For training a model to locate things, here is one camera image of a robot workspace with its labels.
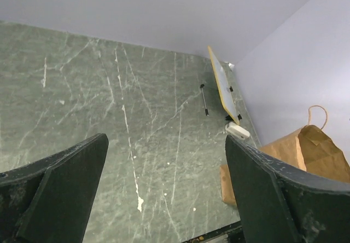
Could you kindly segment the white board eraser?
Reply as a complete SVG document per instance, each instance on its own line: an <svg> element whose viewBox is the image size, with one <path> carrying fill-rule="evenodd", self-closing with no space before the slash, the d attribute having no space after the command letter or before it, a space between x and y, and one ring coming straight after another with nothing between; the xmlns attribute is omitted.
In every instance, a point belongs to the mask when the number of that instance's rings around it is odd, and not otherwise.
<svg viewBox="0 0 350 243"><path fill-rule="evenodd" d="M234 122L229 122L225 125L225 131L232 136L235 136L241 140L246 140L250 138L250 133L241 126L235 124Z"/></svg>

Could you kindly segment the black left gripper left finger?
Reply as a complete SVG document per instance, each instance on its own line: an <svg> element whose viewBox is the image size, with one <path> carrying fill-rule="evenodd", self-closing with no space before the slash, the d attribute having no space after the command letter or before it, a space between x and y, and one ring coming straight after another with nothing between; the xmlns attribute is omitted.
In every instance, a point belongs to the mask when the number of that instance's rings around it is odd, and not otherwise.
<svg viewBox="0 0 350 243"><path fill-rule="evenodd" d="M96 134L1 173L1 242L82 242L108 145Z"/></svg>

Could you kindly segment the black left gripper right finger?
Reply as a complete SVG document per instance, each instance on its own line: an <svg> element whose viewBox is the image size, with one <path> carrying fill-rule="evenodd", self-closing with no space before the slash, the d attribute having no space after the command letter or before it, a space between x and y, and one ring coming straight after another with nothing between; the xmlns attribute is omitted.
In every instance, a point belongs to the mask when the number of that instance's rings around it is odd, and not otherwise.
<svg viewBox="0 0 350 243"><path fill-rule="evenodd" d="M349 242L349 184L229 135L226 161L246 242Z"/></svg>

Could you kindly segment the yellow framed whiteboard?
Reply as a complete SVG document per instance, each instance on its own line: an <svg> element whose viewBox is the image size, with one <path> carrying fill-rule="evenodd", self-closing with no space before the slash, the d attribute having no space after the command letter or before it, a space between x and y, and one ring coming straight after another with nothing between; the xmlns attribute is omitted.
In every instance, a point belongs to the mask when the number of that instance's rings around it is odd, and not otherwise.
<svg viewBox="0 0 350 243"><path fill-rule="evenodd" d="M240 125L238 112L232 98L233 91L231 90L231 85L228 82L225 70L209 45L207 46L207 49L209 52L209 57L211 60L222 107L228 116L232 119L232 121L237 125Z"/></svg>

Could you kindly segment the brown paper bag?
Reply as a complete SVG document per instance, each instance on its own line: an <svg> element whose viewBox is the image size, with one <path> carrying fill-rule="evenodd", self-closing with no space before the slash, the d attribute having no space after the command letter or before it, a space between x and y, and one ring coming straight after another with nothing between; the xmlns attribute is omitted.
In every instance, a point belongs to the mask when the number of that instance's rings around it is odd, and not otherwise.
<svg viewBox="0 0 350 243"><path fill-rule="evenodd" d="M322 127L311 124L314 107L308 109L306 126L260 147L259 151L311 174L349 183L349 164L343 151Z"/></svg>

